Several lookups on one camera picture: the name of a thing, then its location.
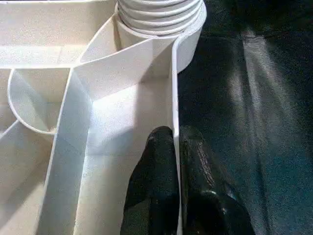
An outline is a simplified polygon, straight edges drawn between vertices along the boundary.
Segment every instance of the white plastic maze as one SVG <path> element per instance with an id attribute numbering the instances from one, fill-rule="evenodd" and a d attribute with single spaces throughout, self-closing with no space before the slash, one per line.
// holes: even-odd
<path id="1" fill-rule="evenodd" d="M 0 235 L 118 235 L 148 134 L 173 129 L 202 0 L 0 2 Z"/>

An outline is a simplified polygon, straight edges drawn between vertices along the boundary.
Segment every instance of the black rubber piece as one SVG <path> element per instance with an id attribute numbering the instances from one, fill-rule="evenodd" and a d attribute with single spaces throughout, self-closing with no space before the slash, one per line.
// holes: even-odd
<path id="1" fill-rule="evenodd" d="M 180 164 L 184 234 L 255 234 L 240 196 L 195 128 L 180 129 Z"/>
<path id="2" fill-rule="evenodd" d="M 179 183 L 173 133 L 155 129 L 129 180 L 121 235 L 174 235 L 179 217 Z"/>

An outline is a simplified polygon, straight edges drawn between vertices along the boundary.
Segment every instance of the black shiny object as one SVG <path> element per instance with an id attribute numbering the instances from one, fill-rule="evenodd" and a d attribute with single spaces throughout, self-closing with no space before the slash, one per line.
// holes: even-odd
<path id="1" fill-rule="evenodd" d="M 313 234 L 313 1 L 210 0 L 179 74 L 199 129 L 257 235 Z"/>
<path id="2" fill-rule="evenodd" d="M 240 196 L 198 130 L 180 129 L 180 152 L 184 234 L 254 235 Z"/>
<path id="3" fill-rule="evenodd" d="M 159 127 L 148 137 L 129 180 L 121 235 L 174 235 L 179 184 L 173 133 Z"/>

